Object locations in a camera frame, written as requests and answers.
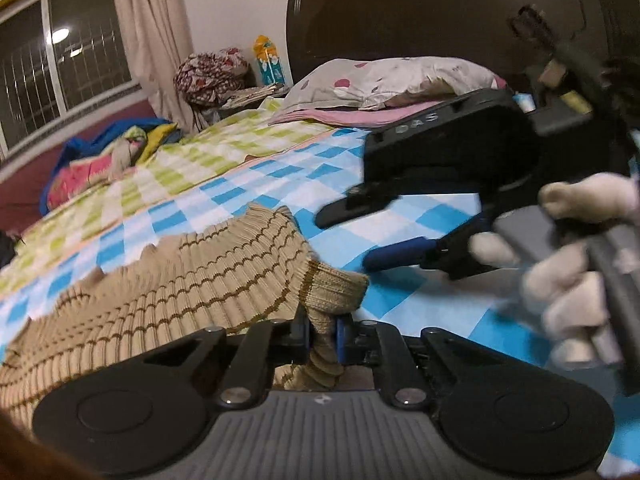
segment knitted sweater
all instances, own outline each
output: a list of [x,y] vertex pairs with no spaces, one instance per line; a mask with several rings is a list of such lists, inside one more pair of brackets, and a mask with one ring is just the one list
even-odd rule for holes
[[28,320],[0,367],[0,406],[31,427],[40,399],[60,384],[201,328],[239,333],[291,319],[298,303],[318,337],[310,362],[280,367],[274,384],[331,388],[342,373],[333,315],[360,306],[367,278],[320,262],[289,210],[251,204],[203,234],[165,237],[109,274],[94,269],[62,292],[51,314]]

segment yellow cloth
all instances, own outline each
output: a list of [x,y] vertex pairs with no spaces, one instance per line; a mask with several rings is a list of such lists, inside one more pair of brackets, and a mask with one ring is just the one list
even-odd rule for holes
[[146,134],[146,147],[142,154],[138,157],[136,166],[139,166],[143,162],[148,161],[151,158],[151,155],[153,155],[158,150],[164,138],[172,131],[174,131],[176,129],[176,126],[176,123],[160,124],[160,126],[156,126],[153,130]]

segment blue and white checkered sheet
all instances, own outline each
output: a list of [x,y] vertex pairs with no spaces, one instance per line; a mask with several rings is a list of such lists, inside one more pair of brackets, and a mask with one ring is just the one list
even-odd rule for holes
[[[315,212],[361,181],[365,135],[353,128],[321,134],[303,147],[241,166],[127,218],[0,302],[0,345],[11,340],[27,316],[49,312],[57,295],[93,267],[109,271],[128,264],[160,237],[201,232],[240,214],[251,201],[271,208],[287,205],[320,257],[349,270],[359,270],[364,253],[373,247],[417,236],[438,238],[476,213],[474,195],[409,196],[375,215],[325,231],[316,228]],[[406,335],[418,335],[426,326],[441,327],[527,362],[549,366],[549,343],[498,312],[506,303],[513,303],[513,293],[492,287],[491,280],[499,280],[491,274],[450,283],[437,272],[416,267],[380,272],[371,277],[357,316],[392,323]],[[616,413],[616,433],[602,472],[612,475],[639,468],[640,397],[621,396],[606,370],[573,377],[600,391]]]

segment ceiling light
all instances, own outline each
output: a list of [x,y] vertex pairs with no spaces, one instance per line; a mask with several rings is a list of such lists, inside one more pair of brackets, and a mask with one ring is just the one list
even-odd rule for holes
[[59,28],[58,30],[54,31],[51,35],[51,43],[56,44],[56,43],[60,43],[60,41],[66,40],[66,37],[69,35],[69,29],[68,28]]

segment finger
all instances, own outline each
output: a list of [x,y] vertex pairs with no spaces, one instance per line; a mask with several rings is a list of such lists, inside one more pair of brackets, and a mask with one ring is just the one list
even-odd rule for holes
[[492,267],[517,267],[520,258],[497,233],[478,233],[469,238],[469,253],[481,264]]
[[613,329],[609,323],[601,327],[591,336],[591,342],[603,364],[612,365],[623,361],[616,335],[613,333]]
[[590,368],[600,363],[595,348],[586,334],[558,343],[551,351],[551,360],[564,370]]
[[571,185],[567,182],[554,182],[544,186],[538,194],[540,205],[553,218],[571,216],[574,204]]
[[550,303],[580,281],[588,264],[583,241],[565,245],[524,275],[522,293],[527,301]]
[[556,340],[571,337],[581,328],[597,328],[608,320],[599,272],[586,272],[578,285],[557,298],[542,315],[546,334]]
[[596,173],[576,184],[547,184],[538,193],[538,199],[553,218],[590,223],[629,218],[639,206],[636,183],[613,173]]

